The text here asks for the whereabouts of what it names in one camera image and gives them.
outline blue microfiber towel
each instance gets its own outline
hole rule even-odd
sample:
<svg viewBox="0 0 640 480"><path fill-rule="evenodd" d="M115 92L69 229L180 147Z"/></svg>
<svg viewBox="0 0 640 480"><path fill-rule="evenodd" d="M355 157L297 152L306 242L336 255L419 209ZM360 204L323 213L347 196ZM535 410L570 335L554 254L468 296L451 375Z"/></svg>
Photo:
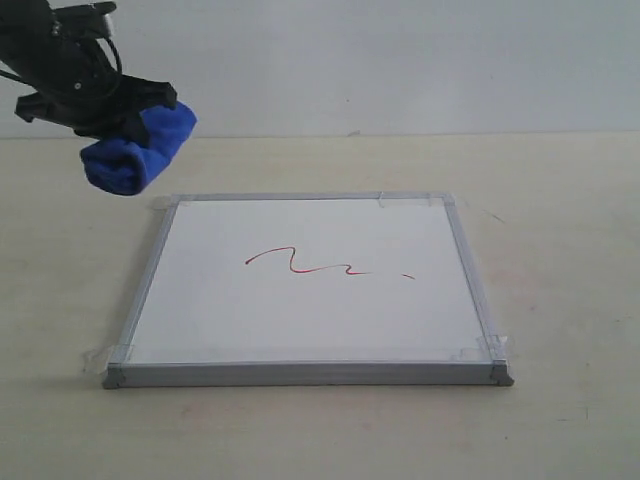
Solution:
<svg viewBox="0 0 640 480"><path fill-rule="evenodd" d="M175 110L157 106L140 115L150 135L148 148L107 138L80 151L91 185L114 195L137 195L169 166L197 122L182 103Z"/></svg>

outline white wall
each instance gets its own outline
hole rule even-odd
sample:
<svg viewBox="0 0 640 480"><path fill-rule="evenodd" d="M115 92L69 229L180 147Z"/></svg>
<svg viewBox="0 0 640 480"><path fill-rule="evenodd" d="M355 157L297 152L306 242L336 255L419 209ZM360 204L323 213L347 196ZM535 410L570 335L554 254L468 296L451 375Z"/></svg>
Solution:
<svg viewBox="0 0 640 480"><path fill-rule="evenodd" d="M54 6L79 3L53 1ZM640 129L637 0L121 0L132 75L201 136ZM0 136L57 136L12 116Z"/></svg>

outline beige table surface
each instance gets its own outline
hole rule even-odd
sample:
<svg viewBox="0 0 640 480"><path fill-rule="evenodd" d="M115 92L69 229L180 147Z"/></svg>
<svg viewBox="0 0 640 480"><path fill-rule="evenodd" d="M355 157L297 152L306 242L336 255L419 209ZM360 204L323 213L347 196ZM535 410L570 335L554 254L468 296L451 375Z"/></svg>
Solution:
<svg viewBox="0 0 640 480"><path fill-rule="evenodd" d="M635 479L640 134L193 140L136 198L0 141L1 479ZM446 190L516 385L103 391L170 193Z"/></svg>

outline red squiggle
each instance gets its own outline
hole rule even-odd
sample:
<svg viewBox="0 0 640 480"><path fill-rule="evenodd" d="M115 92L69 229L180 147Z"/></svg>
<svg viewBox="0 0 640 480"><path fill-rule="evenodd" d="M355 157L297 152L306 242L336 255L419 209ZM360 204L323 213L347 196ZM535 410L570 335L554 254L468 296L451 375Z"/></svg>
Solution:
<svg viewBox="0 0 640 480"><path fill-rule="evenodd" d="M349 263L340 263L338 265L329 265L327 267L318 267L318 268L310 268L310 269L305 269L305 270L301 270L298 268L295 268L293 266L293 259L296 256L296 247L280 247L280 248L272 248L271 250L267 250L266 252L262 252L259 253L258 255L251 257L249 260L245 261L244 264L245 265L249 265L251 262L253 262L254 260L257 260L258 258L262 257L263 255L266 255L268 253L274 253L274 252L282 252L284 250L291 250L291 256L289 257L289 270L291 270L291 272L293 273L313 273L313 272L319 272L320 270L328 270L330 268L339 268L339 267L343 267L344 273L347 275L371 275L372 272L354 272L353 271L353 265L349 264ZM412 277L411 275L406 275L403 274L403 277L406 278L410 278L412 280L415 280L415 277Z"/></svg>

